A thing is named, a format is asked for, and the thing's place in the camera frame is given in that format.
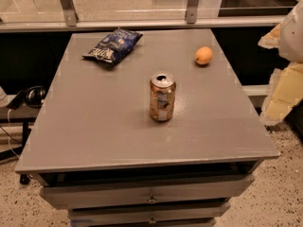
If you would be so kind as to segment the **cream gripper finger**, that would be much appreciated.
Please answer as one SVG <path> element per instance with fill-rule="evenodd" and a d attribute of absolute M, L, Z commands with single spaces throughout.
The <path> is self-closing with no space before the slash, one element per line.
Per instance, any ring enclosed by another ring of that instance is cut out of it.
<path fill-rule="evenodd" d="M 282 122 L 302 100 L 303 64 L 291 61 L 286 68 L 275 69 L 271 75 L 259 120 L 265 126 L 274 126 Z"/>
<path fill-rule="evenodd" d="M 258 46 L 267 49 L 279 48 L 281 23 L 276 25 L 270 32 L 260 38 Z"/>

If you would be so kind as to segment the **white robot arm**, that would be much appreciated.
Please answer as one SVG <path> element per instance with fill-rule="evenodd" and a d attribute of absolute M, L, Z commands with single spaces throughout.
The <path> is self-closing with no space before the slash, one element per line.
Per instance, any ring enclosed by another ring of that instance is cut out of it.
<path fill-rule="evenodd" d="M 258 46 L 277 48 L 278 55 L 290 62 L 283 70 L 274 70 L 268 96 L 261 107 L 261 122 L 274 126 L 303 100 L 303 1 L 297 3 L 283 22 L 263 36 Z"/>

